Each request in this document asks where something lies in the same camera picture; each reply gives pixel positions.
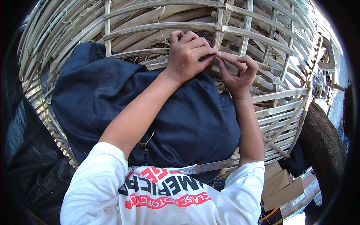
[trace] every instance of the tree trunk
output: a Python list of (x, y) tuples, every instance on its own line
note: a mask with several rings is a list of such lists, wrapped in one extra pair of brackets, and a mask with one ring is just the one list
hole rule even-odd
[(309, 107), (299, 141), (318, 179), (324, 208), (340, 184), (346, 152), (336, 128), (315, 102)]

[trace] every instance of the person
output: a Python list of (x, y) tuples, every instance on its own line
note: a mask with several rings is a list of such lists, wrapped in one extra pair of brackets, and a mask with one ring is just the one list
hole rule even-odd
[[(166, 69), (108, 125), (76, 170), (63, 200), (61, 224), (257, 224), (265, 153), (249, 87), (258, 66), (249, 56), (215, 51), (193, 32), (174, 31), (170, 40)], [(213, 60), (232, 95), (242, 132), (239, 166), (224, 189), (219, 192), (178, 171), (129, 168), (131, 150), (166, 100)], [(237, 76), (224, 60), (239, 70)]]

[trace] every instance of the t-shirt sleeve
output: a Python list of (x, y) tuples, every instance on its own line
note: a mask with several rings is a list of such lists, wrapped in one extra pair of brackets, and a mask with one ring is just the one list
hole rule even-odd
[(244, 164), (227, 177), (221, 191), (239, 207), (244, 217), (254, 224), (257, 224), (261, 214), (264, 173), (264, 161)]
[(97, 143), (71, 180), (61, 207), (61, 224), (90, 224), (115, 213), (117, 192), (127, 173), (124, 153), (109, 143)]

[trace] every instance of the hand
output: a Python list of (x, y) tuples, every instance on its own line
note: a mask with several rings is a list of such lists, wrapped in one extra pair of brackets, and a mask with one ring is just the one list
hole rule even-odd
[[(219, 63), (222, 81), (231, 93), (233, 100), (244, 100), (251, 97), (249, 87), (254, 82), (255, 74), (259, 68), (256, 62), (248, 55), (239, 58), (236, 55), (222, 51), (217, 53), (215, 59)], [(224, 60), (239, 70), (237, 76), (229, 73)]]
[[(205, 38), (189, 31), (174, 31), (170, 34), (170, 52), (166, 75), (180, 85), (202, 72), (215, 59), (216, 51)], [(212, 55), (201, 62), (200, 57)]]

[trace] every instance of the woven bamboo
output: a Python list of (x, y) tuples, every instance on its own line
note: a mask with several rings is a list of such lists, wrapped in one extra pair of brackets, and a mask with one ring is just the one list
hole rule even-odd
[[(250, 88), (265, 145), (265, 164), (289, 157), (312, 101), (317, 62), (327, 62), (319, 12), (306, 0), (40, 0), (23, 23), (18, 47), (25, 96), (77, 168), (65, 133), (49, 109), (60, 70), (79, 43), (99, 42), (107, 57), (165, 68), (174, 30), (204, 36), (216, 50), (250, 55), (259, 70)], [(237, 73), (228, 64), (229, 71)], [(48, 74), (41, 81), (42, 74)], [(226, 91), (219, 68), (208, 74)], [(234, 167), (239, 151), (233, 155)]]

